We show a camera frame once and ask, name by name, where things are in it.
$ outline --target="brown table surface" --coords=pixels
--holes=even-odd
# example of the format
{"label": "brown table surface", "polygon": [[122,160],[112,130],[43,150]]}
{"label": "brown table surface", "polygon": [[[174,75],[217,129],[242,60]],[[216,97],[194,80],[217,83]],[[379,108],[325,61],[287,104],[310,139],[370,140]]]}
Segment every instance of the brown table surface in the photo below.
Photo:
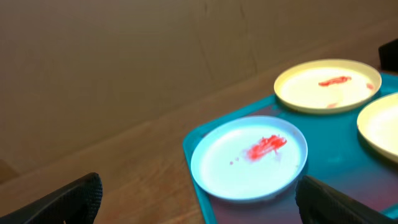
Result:
{"label": "brown table surface", "polygon": [[95,223],[203,223],[182,149],[185,135],[198,125],[273,94],[278,74],[300,62],[347,58],[377,68],[377,48],[398,36],[398,30],[391,27],[398,27],[398,19],[342,35],[256,77],[13,178],[0,185],[0,216],[97,172],[103,180],[104,196]]}

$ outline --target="plate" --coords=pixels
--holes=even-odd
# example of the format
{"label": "plate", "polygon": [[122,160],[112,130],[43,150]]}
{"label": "plate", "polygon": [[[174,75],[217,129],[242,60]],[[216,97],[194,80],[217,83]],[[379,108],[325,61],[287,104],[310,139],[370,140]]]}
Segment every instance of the plate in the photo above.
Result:
{"label": "plate", "polygon": [[357,125],[371,147],[398,162],[398,93],[384,96],[363,108]]}
{"label": "plate", "polygon": [[369,65],[343,59],[316,60],[294,66],[274,83],[278,98],[304,113],[331,114],[352,110],[381,87],[380,73]]}
{"label": "plate", "polygon": [[307,142],[293,124],[271,116],[249,116],[219,126],[195,148],[196,183],[215,197],[234,202],[274,198],[299,175]]}

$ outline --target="white plate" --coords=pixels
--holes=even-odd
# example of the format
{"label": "white plate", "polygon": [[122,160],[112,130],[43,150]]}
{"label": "white plate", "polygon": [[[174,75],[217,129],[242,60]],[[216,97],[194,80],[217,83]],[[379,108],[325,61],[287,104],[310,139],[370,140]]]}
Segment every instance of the white plate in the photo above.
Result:
{"label": "white plate", "polygon": [[[267,154],[256,157],[248,152],[262,138],[272,135],[279,135],[279,140],[265,145]],[[285,144],[276,152],[270,151],[268,146],[278,141]],[[304,168],[307,151],[304,135],[293,124],[270,116],[250,116],[221,125],[206,135],[193,152],[191,171],[197,184],[209,194],[235,202],[253,202],[273,198],[285,190]]]}
{"label": "white plate", "polygon": [[380,89],[380,73],[369,65],[343,59],[316,60],[294,66],[274,83],[278,98],[306,113],[352,110]]}
{"label": "white plate", "polygon": [[370,146],[398,162],[398,93],[382,97],[363,108],[357,125]]}

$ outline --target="brown wall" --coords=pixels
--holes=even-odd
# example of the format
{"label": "brown wall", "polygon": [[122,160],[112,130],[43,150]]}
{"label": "brown wall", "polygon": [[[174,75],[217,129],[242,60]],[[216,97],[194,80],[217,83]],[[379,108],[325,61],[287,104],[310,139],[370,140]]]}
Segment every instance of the brown wall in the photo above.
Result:
{"label": "brown wall", "polygon": [[0,164],[27,172],[397,13],[397,0],[0,1]]}

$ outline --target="tray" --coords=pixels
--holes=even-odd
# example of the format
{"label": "tray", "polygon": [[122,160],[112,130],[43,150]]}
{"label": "tray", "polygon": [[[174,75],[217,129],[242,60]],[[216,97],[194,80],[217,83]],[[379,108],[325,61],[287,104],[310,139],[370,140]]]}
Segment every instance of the tray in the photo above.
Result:
{"label": "tray", "polygon": [[[372,100],[398,91],[398,77],[385,73],[381,76],[382,87]],[[271,95],[195,128],[184,139],[183,150],[190,169],[193,150],[212,129],[243,116],[276,116],[294,124],[307,139],[308,159],[302,175],[312,175],[370,208],[397,218],[398,165],[375,153],[358,133],[356,119],[364,106],[341,114],[303,114]],[[206,223],[301,223],[294,200],[295,185],[273,201],[243,205],[208,195],[194,180],[193,186]]]}

